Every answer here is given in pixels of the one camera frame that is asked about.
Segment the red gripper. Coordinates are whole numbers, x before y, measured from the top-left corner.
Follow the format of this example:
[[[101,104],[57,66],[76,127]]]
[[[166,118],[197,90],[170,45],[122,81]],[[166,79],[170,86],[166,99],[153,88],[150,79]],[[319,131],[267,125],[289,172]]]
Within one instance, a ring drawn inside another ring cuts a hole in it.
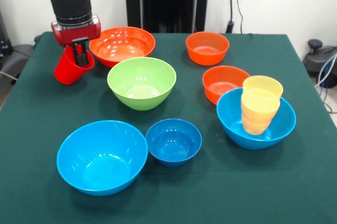
[[[75,64],[77,66],[87,66],[89,64],[86,52],[86,40],[99,38],[101,34],[101,23],[97,15],[93,15],[92,19],[80,26],[64,26],[58,22],[52,22],[51,28],[56,41],[61,46],[72,45]],[[81,55],[77,52],[75,42],[80,42]]]

